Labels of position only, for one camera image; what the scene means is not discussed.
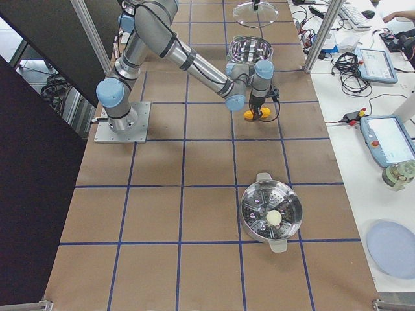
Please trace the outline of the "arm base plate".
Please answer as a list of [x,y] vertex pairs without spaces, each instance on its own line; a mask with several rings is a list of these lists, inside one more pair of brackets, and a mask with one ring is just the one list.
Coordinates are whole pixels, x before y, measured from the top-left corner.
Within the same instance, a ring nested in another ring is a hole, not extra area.
[[102,109],[94,141],[96,143],[146,143],[151,102],[131,102],[129,114],[111,119]]

